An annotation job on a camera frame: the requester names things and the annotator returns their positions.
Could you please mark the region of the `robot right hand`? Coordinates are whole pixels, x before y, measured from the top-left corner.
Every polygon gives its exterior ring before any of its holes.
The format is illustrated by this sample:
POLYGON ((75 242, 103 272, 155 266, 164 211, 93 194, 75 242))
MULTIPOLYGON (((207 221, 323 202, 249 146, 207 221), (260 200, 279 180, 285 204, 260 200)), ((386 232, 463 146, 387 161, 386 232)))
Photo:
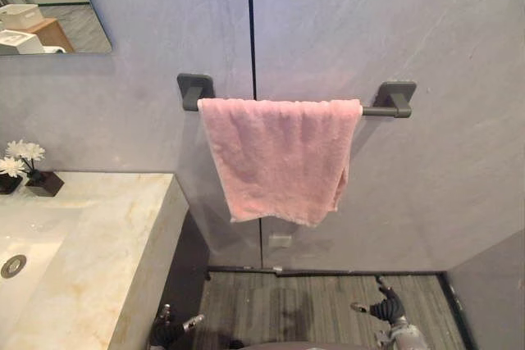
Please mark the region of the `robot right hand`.
POLYGON ((383 280, 380 275, 375 276, 378 284, 378 290, 383 294, 384 299, 378 303, 364 305, 358 302, 352 302, 352 310, 368 314, 378 320, 387 321, 390 325, 395 325, 406 318, 404 305, 399 295, 383 280))

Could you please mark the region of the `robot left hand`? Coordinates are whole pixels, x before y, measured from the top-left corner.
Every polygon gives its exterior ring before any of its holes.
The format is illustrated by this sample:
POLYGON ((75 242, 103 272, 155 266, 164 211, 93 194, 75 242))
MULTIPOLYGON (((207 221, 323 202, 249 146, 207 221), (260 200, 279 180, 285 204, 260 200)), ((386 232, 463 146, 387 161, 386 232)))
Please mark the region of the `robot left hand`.
POLYGON ((171 305, 164 304, 153 321, 146 348, 168 349, 175 341, 202 323, 204 318, 204 314, 198 314, 182 323, 174 323, 171 317, 171 305))

